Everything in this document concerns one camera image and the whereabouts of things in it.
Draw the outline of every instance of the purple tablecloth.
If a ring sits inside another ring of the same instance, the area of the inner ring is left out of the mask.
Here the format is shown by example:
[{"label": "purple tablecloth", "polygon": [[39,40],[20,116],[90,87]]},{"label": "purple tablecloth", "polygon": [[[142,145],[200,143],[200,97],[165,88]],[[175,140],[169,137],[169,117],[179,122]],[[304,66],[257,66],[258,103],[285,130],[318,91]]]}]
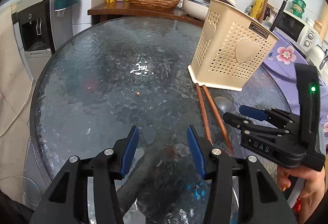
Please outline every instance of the purple tablecloth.
[{"label": "purple tablecloth", "polygon": [[[265,58],[262,66],[273,77],[277,85],[285,95],[291,110],[295,114],[300,114],[300,105],[298,103],[298,91],[296,88],[296,72],[294,63],[307,64],[307,61],[292,44],[281,34],[275,32],[279,38],[271,52]],[[320,85],[320,123],[323,127],[328,145],[328,89],[322,80]]]}]

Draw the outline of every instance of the perforated plastic basket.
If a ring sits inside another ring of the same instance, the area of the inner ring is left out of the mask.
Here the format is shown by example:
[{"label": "perforated plastic basket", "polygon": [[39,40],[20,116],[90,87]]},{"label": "perforated plastic basket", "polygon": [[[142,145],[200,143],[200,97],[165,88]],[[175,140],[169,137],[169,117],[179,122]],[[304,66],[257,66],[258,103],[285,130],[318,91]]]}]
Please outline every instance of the perforated plastic basket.
[{"label": "perforated plastic basket", "polygon": [[191,79],[207,87],[241,91],[278,38],[228,4],[211,0],[191,65]]}]

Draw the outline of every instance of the wooden counter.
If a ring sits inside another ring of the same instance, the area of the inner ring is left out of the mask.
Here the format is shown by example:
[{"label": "wooden counter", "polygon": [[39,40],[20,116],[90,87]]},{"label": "wooden counter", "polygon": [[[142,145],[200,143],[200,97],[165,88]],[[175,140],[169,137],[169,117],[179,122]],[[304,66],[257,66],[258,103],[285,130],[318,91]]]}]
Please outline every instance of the wooden counter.
[{"label": "wooden counter", "polygon": [[179,8],[169,10],[152,10],[148,8],[130,5],[129,2],[104,3],[88,10],[88,15],[92,15],[92,25],[107,20],[116,19],[124,16],[143,16],[143,17],[163,17],[182,22],[188,22],[199,27],[203,27],[204,22],[189,15]]}]

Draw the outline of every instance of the stacked green containers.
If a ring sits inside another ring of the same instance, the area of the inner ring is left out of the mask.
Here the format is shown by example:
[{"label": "stacked green containers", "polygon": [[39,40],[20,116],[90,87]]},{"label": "stacked green containers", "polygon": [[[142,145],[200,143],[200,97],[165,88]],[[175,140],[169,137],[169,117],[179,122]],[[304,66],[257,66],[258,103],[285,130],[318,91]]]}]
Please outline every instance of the stacked green containers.
[{"label": "stacked green containers", "polygon": [[305,8],[306,3],[304,2],[304,0],[293,0],[292,6],[289,8],[289,12],[291,12],[298,18],[302,18]]}]

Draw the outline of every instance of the basket base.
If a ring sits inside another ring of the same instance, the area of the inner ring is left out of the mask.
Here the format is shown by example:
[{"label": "basket base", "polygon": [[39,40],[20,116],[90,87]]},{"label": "basket base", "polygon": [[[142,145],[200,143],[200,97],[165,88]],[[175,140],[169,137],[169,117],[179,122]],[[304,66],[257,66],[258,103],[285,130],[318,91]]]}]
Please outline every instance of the basket base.
[{"label": "basket base", "polygon": [[199,81],[197,81],[197,79],[195,77],[195,74],[194,74],[194,71],[192,70],[191,65],[188,66],[188,71],[190,73],[191,80],[193,81],[193,83],[198,83],[200,86],[205,85],[206,87],[219,88],[219,89],[228,89],[228,90],[234,90],[234,91],[241,91],[242,90],[242,88],[236,88],[236,87],[233,87],[233,86],[199,82]]}]

